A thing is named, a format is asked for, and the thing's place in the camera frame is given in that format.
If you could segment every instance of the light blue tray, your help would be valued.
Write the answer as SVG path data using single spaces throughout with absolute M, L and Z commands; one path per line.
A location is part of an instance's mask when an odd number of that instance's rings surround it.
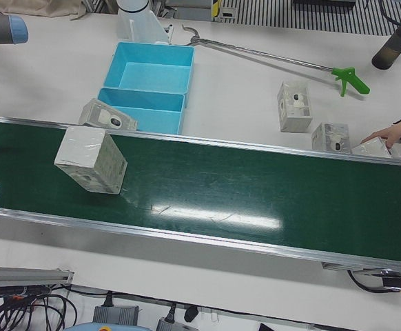
M 193 59 L 189 46 L 119 43 L 104 87 L 184 94 L 187 102 Z
M 139 131 L 181 133 L 183 94 L 103 88 L 98 99 L 136 119 Z
M 138 121 L 138 130 L 180 134 L 194 48 L 119 43 L 98 99 Z

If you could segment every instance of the cable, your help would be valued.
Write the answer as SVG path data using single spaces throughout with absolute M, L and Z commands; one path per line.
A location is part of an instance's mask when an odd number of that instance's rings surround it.
M 0 288 L 0 292 L 6 292 L 6 291 L 7 291 L 6 288 Z M 62 306 L 60 308 L 52 306 L 49 302 L 49 299 L 52 298 L 60 299 Z M 25 326 L 25 329 L 29 330 L 32 323 L 32 314 L 36 307 L 44 308 L 47 331 L 53 330 L 52 326 L 50 325 L 48 310 L 53 310 L 58 314 L 59 323 L 54 331 L 59 331 L 62 328 L 63 329 L 65 328 L 65 317 L 68 311 L 67 309 L 68 305 L 72 306 L 74 310 L 73 325 L 75 325 L 76 320 L 78 319 L 78 311 L 76 309 L 76 306 L 73 304 L 73 302 L 71 302 L 71 300 L 62 295 L 43 293 L 43 294 L 28 294 L 25 297 L 16 297 L 16 296 L 4 297 L 3 303 L 0 305 L 0 331 L 15 330 L 17 327 L 19 327 L 24 317 L 26 316 L 28 316 L 28 321 Z
M 105 300 L 104 300 L 102 307 L 113 307 L 113 292 L 112 291 L 107 292 L 107 295 L 105 296 Z
M 352 274 L 352 271 L 347 270 L 347 274 L 351 277 L 352 281 L 362 290 L 370 292 L 370 293 L 398 293 L 399 290 L 390 290 L 390 289 L 377 289 L 377 288 L 368 288 L 367 286 L 361 284 L 359 281 L 355 279 Z
M 173 302 L 172 307 L 170 308 L 170 311 L 167 314 L 167 317 L 164 318 L 164 321 L 173 324 L 175 311 L 176 311 L 176 302 Z
M 401 26 L 401 22 L 396 21 L 395 19 L 392 19 L 387 13 L 386 10 L 384 9 L 384 4 L 383 0 L 378 0 L 378 5 L 380 7 L 380 12 L 381 15 L 390 23 L 396 26 Z

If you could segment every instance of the black cable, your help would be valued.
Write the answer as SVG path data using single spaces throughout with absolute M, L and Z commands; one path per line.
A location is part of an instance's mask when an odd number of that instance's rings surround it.
M 65 328 L 65 314 L 62 314 L 59 309 L 57 309 L 51 305 L 38 305 L 38 304 L 32 305 L 32 307 L 44 307 L 45 309 L 49 308 L 49 309 L 54 310 L 60 316 L 60 323 L 59 323 L 58 327 L 56 328 L 56 331 L 60 330 L 61 328 Z
M 107 292 L 107 295 L 105 296 L 105 300 L 104 300 L 102 307 L 113 307 L 113 292 L 112 291 Z
M 395 19 L 392 19 L 387 13 L 386 10 L 384 9 L 384 4 L 383 0 L 378 0 L 378 6 L 380 7 L 380 12 L 381 15 L 390 23 L 396 26 L 401 26 L 401 22 L 396 21 Z
M 108 294 L 108 292 L 107 293 L 91 293 L 91 292 L 83 292 L 83 291 L 73 290 L 71 288 L 71 286 L 64 286 L 64 285 L 60 285 L 57 288 L 52 288 L 52 291 L 61 290 L 61 289 L 68 290 L 68 291 L 73 292 L 73 293 L 78 293 L 78 294 L 82 294 L 82 295 L 89 295 L 89 296 L 100 296 L 101 295 L 101 296 L 105 297 Z M 124 293 L 113 292 L 112 294 L 124 294 Z
M 176 311 L 176 302 L 173 302 L 170 311 L 167 314 L 167 317 L 164 318 L 164 321 L 173 324 L 175 311 Z
M 63 311 L 57 309 L 50 305 L 49 299 L 56 298 L 60 299 L 63 306 Z M 69 300 L 68 298 L 59 295 L 59 294 L 29 294 L 23 298 L 14 298 L 10 299 L 5 297 L 3 298 L 4 302 L 0 305 L 0 331 L 11 331 L 14 330 L 22 321 L 25 316 L 28 315 L 28 322 L 26 325 L 26 330 L 30 329 L 32 323 L 32 314 L 34 312 L 35 307 L 43 307 L 46 317 L 46 330 L 52 331 L 52 326 L 50 325 L 50 320 L 48 317 L 48 310 L 54 310 L 59 315 L 59 324 L 55 328 L 55 331 L 59 331 L 61 328 L 65 328 L 65 316 L 68 312 L 68 305 L 71 305 L 74 310 L 74 322 L 73 325 L 76 324 L 78 319 L 78 311 L 76 306 Z M 43 304 L 36 303 L 37 300 L 43 301 Z
M 43 299 L 43 303 L 44 303 L 44 315 L 46 317 L 46 331 L 52 331 L 52 328 L 50 327 L 48 308 L 46 307 L 46 305 L 49 304 L 49 298 Z
M 390 290 L 390 289 L 377 289 L 377 288 L 368 288 L 367 286 L 361 284 L 359 281 L 355 279 L 352 274 L 352 271 L 347 270 L 347 274 L 351 277 L 352 281 L 362 290 L 370 292 L 370 293 L 398 293 L 398 290 Z

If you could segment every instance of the green conveyor belt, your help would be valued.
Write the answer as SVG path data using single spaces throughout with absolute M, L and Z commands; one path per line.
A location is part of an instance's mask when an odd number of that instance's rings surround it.
M 63 135 L 0 123 L 0 208 L 401 261 L 401 166 L 113 136 L 114 196 L 54 166 Z

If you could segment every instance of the cube-shaped package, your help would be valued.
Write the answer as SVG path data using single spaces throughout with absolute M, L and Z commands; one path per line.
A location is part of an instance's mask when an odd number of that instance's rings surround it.
M 118 194 L 127 161 L 101 128 L 70 126 L 54 164 L 90 192 Z
M 321 123 L 313 132 L 311 139 L 313 150 L 351 153 L 347 124 Z
M 305 81 L 285 81 L 277 95 L 281 132 L 306 132 L 312 121 Z

